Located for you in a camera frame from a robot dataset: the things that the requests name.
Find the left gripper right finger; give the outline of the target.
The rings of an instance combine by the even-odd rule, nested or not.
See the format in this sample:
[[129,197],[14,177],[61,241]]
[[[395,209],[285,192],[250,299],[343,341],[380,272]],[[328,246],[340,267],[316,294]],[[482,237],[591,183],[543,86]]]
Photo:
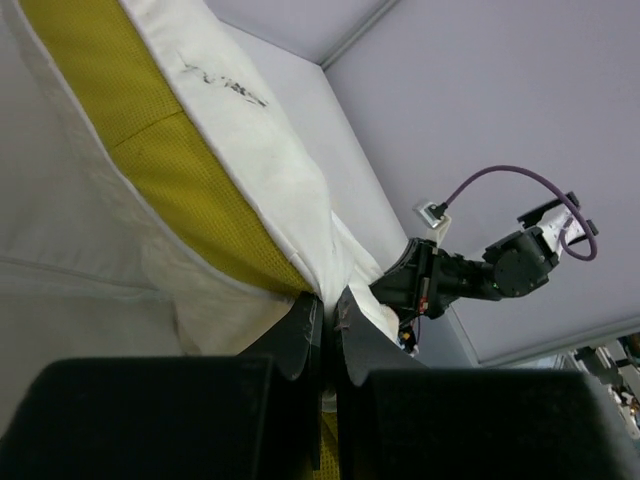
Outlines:
[[334,314],[345,479],[635,479],[639,453],[604,387],[578,371],[433,369],[345,290]]

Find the grey cream frilled pillowcase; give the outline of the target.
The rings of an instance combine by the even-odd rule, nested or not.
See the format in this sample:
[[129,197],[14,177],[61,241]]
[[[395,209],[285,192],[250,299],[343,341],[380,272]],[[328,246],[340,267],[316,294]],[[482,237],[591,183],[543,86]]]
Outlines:
[[389,267],[405,251],[408,239],[404,234],[389,235],[374,226],[358,227],[353,231],[336,213],[334,225],[342,245],[346,248],[353,265],[347,286],[365,318],[375,326],[395,347],[405,354],[401,341],[400,318],[385,301],[379,300],[373,292],[373,284],[380,280]]

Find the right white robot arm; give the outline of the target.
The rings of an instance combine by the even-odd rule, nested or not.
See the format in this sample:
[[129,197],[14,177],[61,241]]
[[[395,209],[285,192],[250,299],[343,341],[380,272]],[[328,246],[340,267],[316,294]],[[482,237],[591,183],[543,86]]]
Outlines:
[[527,212],[518,222],[523,228],[487,247],[480,261],[449,254],[432,240],[412,238],[371,291],[402,326],[419,316],[437,319],[460,298],[500,301],[538,290],[549,282],[563,247],[587,238],[559,199]]

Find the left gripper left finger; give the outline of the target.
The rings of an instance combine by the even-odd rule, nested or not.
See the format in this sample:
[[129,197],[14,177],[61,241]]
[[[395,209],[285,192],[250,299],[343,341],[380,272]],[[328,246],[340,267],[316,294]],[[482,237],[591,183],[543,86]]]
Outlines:
[[236,356],[68,359],[1,441],[5,479],[309,479],[324,309],[303,294]]

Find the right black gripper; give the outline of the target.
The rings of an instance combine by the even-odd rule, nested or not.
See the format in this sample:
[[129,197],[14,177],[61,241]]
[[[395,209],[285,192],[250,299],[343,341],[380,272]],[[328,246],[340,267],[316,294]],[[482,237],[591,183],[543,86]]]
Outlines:
[[401,320],[441,317],[460,298],[493,301],[492,267],[450,255],[432,241],[412,238],[396,263],[373,284]]

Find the white pillow yellow band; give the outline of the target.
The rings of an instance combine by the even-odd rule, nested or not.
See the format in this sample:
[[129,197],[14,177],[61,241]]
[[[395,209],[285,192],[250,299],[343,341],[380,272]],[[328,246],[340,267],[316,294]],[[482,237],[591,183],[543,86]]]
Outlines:
[[185,336],[233,354],[288,297],[328,308],[382,270],[254,64],[201,1],[12,1],[29,67],[119,217],[142,234],[152,280]]

